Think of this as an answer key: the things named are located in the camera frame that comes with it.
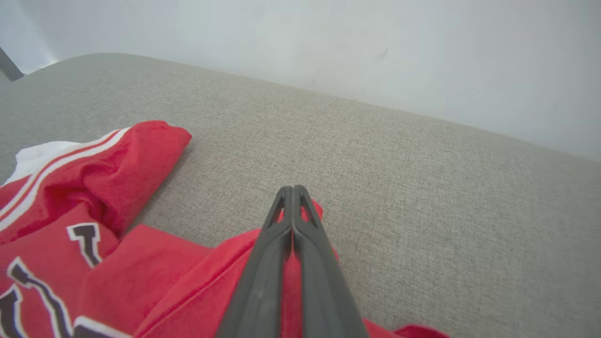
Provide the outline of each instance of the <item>black tongs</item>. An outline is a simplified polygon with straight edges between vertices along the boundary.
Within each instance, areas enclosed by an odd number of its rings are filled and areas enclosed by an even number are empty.
[[[282,209],[284,218],[278,222]],[[279,337],[284,262],[293,243],[302,266],[303,337],[369,337],[301,185],[278,191],[215,337]]]

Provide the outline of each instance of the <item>gray cushion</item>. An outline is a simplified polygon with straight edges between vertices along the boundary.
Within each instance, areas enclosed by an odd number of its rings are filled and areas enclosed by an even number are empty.
[[[0,178],[21,148],[144,120],[193,139],[140,222],[214,246],[301,183],[363,316],[452,336],[601,336],[601,165],[498,134],[123,54],[0,88]]]

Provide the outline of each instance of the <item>red stripe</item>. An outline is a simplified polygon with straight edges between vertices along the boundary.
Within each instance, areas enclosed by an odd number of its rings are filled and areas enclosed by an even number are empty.
[[[46,164],[46,165],[44,166],[44,168],[42,168],[42,170],[40,170],[40,171],[37,173],[37,175],[35,175],[35,179],[34,179],[34,180],[33,180],[33,182],[30,184],[30,186],[27,188],[27,190],[25,191],[25,193],[24,193],[24,194],[21,196],[21,198],[19,198],[19,200],[17,201],[17,203],[15,203],[15,205],[14,205],[13,207],[11,207],[11,208],[10,208],[10,210],[8,210],[8,211],[7,211],[7,212],[6,212],[4,215],[0,216],[0,221],[2,221],[4,218],[8,217],[8,215],[9,215],[9,214],[10,214],[10,213],[11,213],[13,210],[15,210],[15,208],[17,208],[17,207],[18,207],[18,205],[19,205],[19,204],[21,204],[21,202],[23,202],[23,200],[25,199],[25,197],[27,197],[27,195],[29,194],[29,192],[30,192],[30,191],[33,189],[33,187],[35,186],[35,183],[36,183],[36,181],[38,181],[38,178],[39,178],[39,177],[40,177],[40,175],[41,175],[41,174],[44,172],[44,170],[46,170],[46,169],[47,169],[48,167],[50,167],[52,164],[56,163],[57,161],[60,161],[60,160],[61,160],[61,159],[63,159],[63,158],[69,157],[69,156],[71,156],[71,155],[75,155],[75,154],[77,154],[77,153],[80,153],[80,152],[84,152],[84,151],[86,151],[86,150],[88,150],[88,149],[92,149],[92,148],[96,148],[96,147],[102,146],[104,143],[107,143],[108,141],[110,141],[110,140],[111,140],[111,138],[113,138],[113,136],[115,136],[115,134],[116,134],[116,133],[118,133],[119,131],[120,131],[120,130],[116,130],[115,132],[113,132],[113,133],[111,134],[111,136],[107,137],[107,139],[106,139],[106,140],[104,140],[104,141],[102,141],[101,143],[94,144],[94,145],[92,145],[92,146],[88,146],[88,147],[85,147],[85,148],[81,148],[81,149],[74,150],[74,151],[73,151],[73,152],[71,152],[71,153],[68,153],[68,154],[65,154],[65,155],[59,156],[59,157],[57,157],[57,158],[53,159],[52,161],[48,162],[48,164]]]

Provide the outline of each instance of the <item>red fabric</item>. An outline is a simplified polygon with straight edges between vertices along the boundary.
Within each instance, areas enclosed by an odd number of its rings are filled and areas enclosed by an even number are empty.
[[[161,121],[140,123],[0,188],[5,335],[213,336],[259,229],[216,248],[144,225],[121,239],[190,137]],[[300,276],[293,255],[284,267],[282,337],[302,334]],[[365,325],[372,337],[445,337]]]

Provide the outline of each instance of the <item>white wall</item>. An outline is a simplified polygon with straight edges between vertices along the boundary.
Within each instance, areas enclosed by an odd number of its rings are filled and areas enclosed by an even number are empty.
[[[17,0],[0,0],[0,47],[23,74],[56,62]]]
[[[58,60],[173,60],[601,161],[599,0],[20,2]]]

